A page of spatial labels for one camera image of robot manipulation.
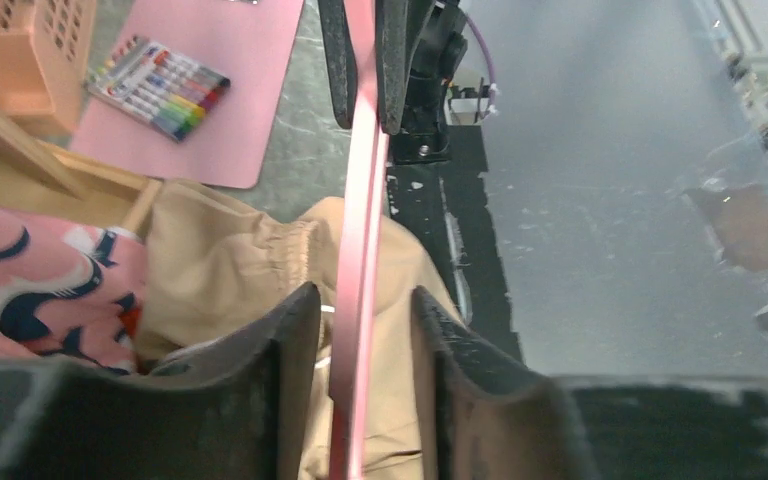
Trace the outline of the peach mesh file organizer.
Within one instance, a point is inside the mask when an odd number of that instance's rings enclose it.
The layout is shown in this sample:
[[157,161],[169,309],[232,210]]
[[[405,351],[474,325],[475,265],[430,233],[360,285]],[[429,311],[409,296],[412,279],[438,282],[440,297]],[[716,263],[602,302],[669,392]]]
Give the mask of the peach mesh file organizer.
[[0,0],[0,110],[37,136],[72,134],[97,3]]

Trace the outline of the pink notched hanger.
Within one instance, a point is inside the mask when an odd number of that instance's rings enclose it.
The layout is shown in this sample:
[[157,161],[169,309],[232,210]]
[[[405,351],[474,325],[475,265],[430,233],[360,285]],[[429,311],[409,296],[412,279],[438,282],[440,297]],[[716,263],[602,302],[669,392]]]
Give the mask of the pink notched hanger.
[[348,1],[358,86],[338,256],[329,395],[333,401],[329,476],[364,476],[364,438],[384,172],[389,137],[378,113],[376,4]]

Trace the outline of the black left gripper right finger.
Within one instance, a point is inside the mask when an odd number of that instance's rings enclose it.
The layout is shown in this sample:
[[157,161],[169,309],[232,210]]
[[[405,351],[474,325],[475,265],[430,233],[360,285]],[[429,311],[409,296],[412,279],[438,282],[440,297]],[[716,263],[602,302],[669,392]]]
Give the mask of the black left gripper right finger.
[[768,479],[768,381],[546,376],[411,298],[428,479]]

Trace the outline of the wooden clothes rack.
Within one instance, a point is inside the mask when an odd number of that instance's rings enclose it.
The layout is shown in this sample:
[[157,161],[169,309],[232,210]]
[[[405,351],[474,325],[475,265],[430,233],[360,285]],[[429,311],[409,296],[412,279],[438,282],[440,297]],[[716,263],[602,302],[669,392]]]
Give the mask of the wooden clothes rack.
[[38,140],[0,111],[0,207],[142,237],[162,182]]

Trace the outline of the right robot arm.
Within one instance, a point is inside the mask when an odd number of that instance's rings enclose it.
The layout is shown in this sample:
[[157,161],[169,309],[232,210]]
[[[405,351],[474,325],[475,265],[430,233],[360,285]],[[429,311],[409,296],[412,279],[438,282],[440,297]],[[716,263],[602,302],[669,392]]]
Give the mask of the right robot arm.
[[[378,106],[395,164],[447,161],[448,83],[467,51],[457,1],[374,1]],[[320,1],[319,18],[337,124],[350,129],[357,67],[343,1]]]

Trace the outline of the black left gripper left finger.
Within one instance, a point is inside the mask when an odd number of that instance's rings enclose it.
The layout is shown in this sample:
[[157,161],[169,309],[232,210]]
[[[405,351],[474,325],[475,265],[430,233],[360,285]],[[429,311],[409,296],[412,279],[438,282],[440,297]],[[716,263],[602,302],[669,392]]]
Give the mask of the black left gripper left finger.
[[0,360],[0,479],[293,479],[320,327],[304,284],[146,376]]

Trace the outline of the pink shark print garment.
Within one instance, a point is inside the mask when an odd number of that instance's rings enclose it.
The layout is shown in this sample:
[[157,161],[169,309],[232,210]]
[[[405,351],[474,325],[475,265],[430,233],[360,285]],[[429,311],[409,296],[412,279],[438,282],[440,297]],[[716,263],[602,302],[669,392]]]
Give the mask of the pink shark print garment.
[[128,231],[0,208],[0,358],[135,372],[146,264]]

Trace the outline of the beige drawstring shorts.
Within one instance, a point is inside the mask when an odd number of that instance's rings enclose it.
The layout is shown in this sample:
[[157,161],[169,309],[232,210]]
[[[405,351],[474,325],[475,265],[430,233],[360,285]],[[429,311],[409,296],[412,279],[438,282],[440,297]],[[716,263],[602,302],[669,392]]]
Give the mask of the beige drawstring shorts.
[[[147,236],[138,358],[156,364],[176,350],[227,335],[307,282],[334,307],[343,211],[341,198],[328,197],[283,223],[206,186],[167,183],[154,202]],[[444,312],[457,314],[419,240],[383,218],[363,462],[368,479],[425,475],[410,326],[418,287]]]

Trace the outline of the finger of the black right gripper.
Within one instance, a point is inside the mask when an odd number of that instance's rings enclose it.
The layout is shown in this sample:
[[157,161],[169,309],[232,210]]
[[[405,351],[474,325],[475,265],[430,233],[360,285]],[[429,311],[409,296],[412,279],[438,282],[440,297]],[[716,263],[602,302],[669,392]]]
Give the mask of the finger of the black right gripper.
[[410,69],[423,28],[423,1],[375,2],[378,111],[381,128],[388,135],[401,128]]
[[336,123],[352,128],[357,95],[357,66],[343,0],[318,0],[326,68]]

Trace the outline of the marker pen set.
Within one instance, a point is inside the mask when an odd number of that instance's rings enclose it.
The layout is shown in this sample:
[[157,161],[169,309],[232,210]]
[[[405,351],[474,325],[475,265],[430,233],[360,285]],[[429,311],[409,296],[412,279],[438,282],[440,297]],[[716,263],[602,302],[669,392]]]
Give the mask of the marker pen set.
[[222,100],[231,80],[149,37],[133,35],[90,71],[98,99],[181,143]]

